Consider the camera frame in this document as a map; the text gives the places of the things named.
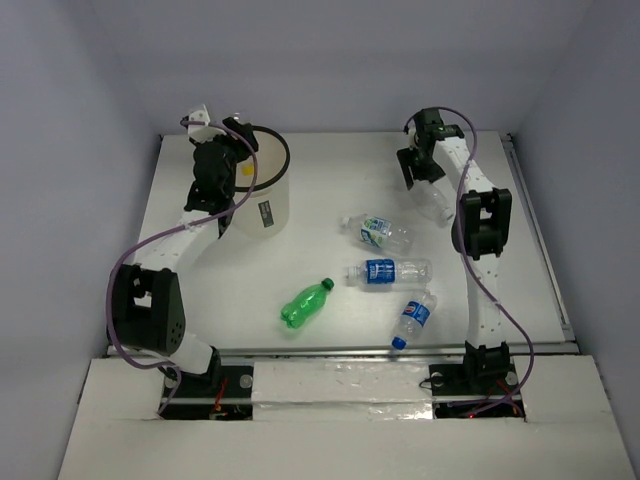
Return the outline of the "clear bottle yellow cap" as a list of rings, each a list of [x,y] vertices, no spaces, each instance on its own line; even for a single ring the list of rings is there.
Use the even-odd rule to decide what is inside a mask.
[[[251,176],[254,174],[254,166],[252,164],[244,165],[241,168],[241,172],[245,176]]]

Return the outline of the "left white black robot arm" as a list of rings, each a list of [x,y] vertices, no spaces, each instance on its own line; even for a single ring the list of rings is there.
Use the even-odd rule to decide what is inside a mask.
[[[219,124],[195,116],[182,119],[193,151],[194,180],[179,223],[127,250],[109,277],[108,338],[120,357],[143,370],[132,352],[154,355],[151,368],[176,383],[187,381],[201,395],[222,383],[218,350],[188,332],[179,272],[188,267],[231,224],[243,204],[236,195],[236,170],[255,161],[259,144],[251,123],[227,117]]]

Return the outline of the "clear plastic bottle white cap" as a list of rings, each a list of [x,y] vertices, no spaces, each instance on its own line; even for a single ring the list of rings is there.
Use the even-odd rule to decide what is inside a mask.
[[[455,213],[444,194],[433,184],[420,182],[413,186],[411,198],[416,209],[439,228],[445,228],[454,219]]]

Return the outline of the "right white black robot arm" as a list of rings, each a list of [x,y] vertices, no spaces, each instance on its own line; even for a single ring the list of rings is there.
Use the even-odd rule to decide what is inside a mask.
[[[451,241],[465,267],[468,329],[465,352],[457,364],[430,367],[429,383],[437,396],[490,396],[511,371],[497,288],[498,264],[508,241],[512,195],[496,187],[474,160],[463,130],[447,124],[440,107],[422,109],[403,127],[409,146],[397,151],[406,188],[448,179],[456,190],[449,221]]]

